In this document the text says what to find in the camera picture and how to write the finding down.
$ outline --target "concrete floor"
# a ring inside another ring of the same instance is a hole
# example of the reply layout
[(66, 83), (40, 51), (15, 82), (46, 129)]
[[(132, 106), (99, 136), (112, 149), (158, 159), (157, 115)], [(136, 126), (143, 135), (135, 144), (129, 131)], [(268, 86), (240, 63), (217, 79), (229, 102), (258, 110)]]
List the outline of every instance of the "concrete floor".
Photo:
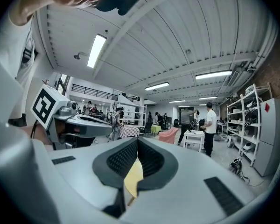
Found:
[[(179, 130), (175, 136), (175, 145), (177, 145), (180, 134), (181, 134), (181, 131)], [(151, 138), (151, 139), (157, 139), (157, 140), (159, 139), (158, 135), (156, 135), (156, 137), (154, 137), (153, 135), (149, 134), (145, 137)], [(108, 142), (108, 138), (97, 137), (96, 142), (97, 142), (97, 144), (106, 143), (106, 142)], [(198, 144), (189, 145), (187, 148), (199, 151)], [(236, 147), (228, 148), (227, 142), (214, 141), (213, 152), (211, 154), (211, 158), (214, 161), (216, 161), (218, 164), (222, 165), (224, 168), (229, 169), (230, 163), (234, 159), (238, 158), (238, 156), (239, 156), (238, 149)], [(250, 167), (250, 160), (248, 158), (246, 158), (245, 156), (243, 156), (242, 162), (243, 162), (243, 174), (250, 179), (250, 183), (249, 183), (250, 189), (255, 194), (255, 196), (262, 194), (264, 191), (267, 190), (267, 188), (273, 178), (273, 175), (267, 176), (265, 178), (261, 177), (253, 167), (252, 168)]]

